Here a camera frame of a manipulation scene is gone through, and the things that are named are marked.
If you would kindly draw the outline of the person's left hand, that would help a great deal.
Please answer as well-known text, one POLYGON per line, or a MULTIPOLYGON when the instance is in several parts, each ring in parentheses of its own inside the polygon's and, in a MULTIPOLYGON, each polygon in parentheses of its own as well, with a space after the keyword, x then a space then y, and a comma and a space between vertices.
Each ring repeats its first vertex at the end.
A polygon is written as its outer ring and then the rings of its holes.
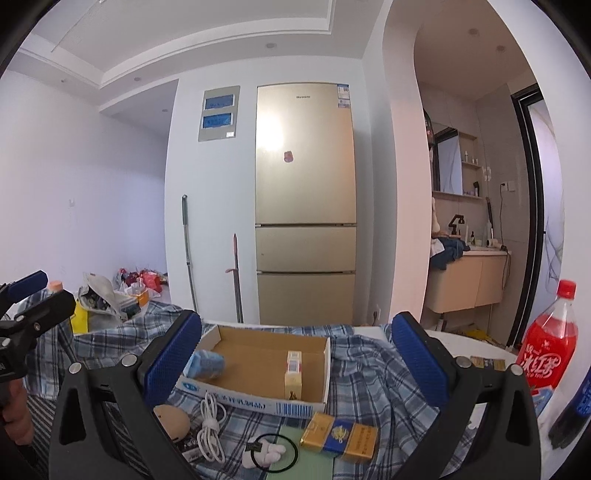
POLYGON ((8 402, 2 413, 4 430, 17 445, 30 445, 34 437, 34 425, 27 405, 27 391, 21 379, 8 384, 8 402))

